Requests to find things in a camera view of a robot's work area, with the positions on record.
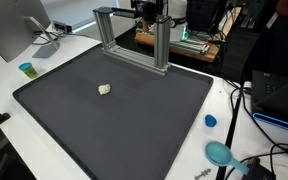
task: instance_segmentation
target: blue lid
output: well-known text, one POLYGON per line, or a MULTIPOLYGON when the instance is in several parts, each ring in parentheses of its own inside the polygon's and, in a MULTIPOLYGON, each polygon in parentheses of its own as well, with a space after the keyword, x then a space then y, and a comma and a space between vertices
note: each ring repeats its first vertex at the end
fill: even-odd
POLYGON ((208 127, 214 127, 217 123, 217 120, 212 115, 208 114, 205 116, 205 124, 208 127))
POLYGON ((32 63, 24 63, 24 64, 21 64, 18 68, 23 71, 23 70, 27 70, 31 67, 32 67, 32 63))

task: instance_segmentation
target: electronic device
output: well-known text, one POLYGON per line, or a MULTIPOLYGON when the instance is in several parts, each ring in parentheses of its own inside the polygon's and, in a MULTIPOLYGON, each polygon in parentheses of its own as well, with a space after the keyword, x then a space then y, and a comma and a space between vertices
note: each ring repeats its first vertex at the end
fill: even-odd
POLYGON ((187 0, 188 29, 216 34, 228 0, 187 0))
POLYGON ((288 130, 288 78, 253 71, 252 89, 253 117, 288 130))
POLYGON ((249 172, 247 175, 243 175, 242 180, 275 180, 276 176, 263 167, 260 164, 260 159, 258 157, 254 157, 250 159, 247 163, 247 167, 249 168, 249 172))
POLYGON ((72 26, 70 26, 70 25, 67 25, 67 24, 62 23, 62 22, 54 21, 54 20, 53 20, 53 24, 54 24, 54 28, 57 31, 60 31, 60 32, 65 33, 65 34, 72 33, 72 26))
POLYGON ((0 55, 9 62, 21 54, 42 31, 51 44, 42 46, 33 57, 48 58, 59 48, 44 27, 51 21, 39 0, 0 0, 0 55))

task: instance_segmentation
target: white table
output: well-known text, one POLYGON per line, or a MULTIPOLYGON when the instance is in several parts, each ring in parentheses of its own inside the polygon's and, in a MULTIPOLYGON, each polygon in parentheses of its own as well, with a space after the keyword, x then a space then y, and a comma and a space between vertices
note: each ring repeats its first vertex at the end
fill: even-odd
MULTIPOLYGON (((246 82, 244 87, 251 87, 250 82, 246 82)), ((246 95, 246 106, 251 111, 251 96, 246 95)), ((288 130, 257 121, 263 130, 276 142, 276 143, 288 143, 288 130)), ((259 154, 266 154, 270 152, 273 144, 269 142, 265 136, 256 127, 251 117, 246 113, 243 102, 241 102, 235 133, 232 143, 232 153, 237 160, 242 160, 250 156, 259 154)), ((274 152, 280 152, 279 148, 275 148, 274 152)), ((271 171, 269 156, 260 158, 260 164, 271 171)), ((273 167, 276 174, 277 180, 288 179, 288 155, 274 155, 273 156, 273 167)), ((240 180, 242 174, 234 170, 229 179, 240 180)))
MULTIPOLYGON (((0 57, 0 112, 11 115, 0 128, 37 179, 89 179, 12 96, 16 89, 30 81, 18 70, 20 64, 31 62, 36 71, 43 75, 100 42, 85 37, 67 36, 61 38, 60 43, 58 52, 49 59, 31 58, 38 46, 30 46, 10 63, 0 57)), ((212 169, 207 179, 216 177, 218 168, 205 158, 204 147, 212 140, 222 143, 226 140, 232 118, 229 100, 232 88, 224 80, 213 78, 214 84, 167 175, 168 180, 193 179, 207 168, 212 169), (206 127, 204 117, 207 114, 217 118, 218 124, 214 128, 206 127)))

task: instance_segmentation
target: aluminum frame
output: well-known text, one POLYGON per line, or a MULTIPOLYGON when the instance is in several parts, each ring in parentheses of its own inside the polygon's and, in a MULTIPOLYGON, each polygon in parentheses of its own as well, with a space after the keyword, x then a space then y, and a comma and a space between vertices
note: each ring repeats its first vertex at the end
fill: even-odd
POLYGON ((169 45, 171 31, 171 17, 158 15, 154 24, 154 58, 131 50, 122 48, 116 44, 110 14, 114 11, 108 7, 100 7, 93 10, 98 30, 100 32, 103 53, 142 69, 159 75, 165 75, 170 68, 169 45))

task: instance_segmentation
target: black mat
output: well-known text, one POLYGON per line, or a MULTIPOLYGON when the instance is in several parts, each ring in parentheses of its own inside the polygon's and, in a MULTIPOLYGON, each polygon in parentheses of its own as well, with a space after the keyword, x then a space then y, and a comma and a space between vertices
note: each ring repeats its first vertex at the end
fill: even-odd
POLYGON ((92 179, 157 180, 167 175, 212 82, 176 67, 155 75, 97 46, 14 97, 92 179), (112 91, 101 96, 98 86, 106 83, 112 91))

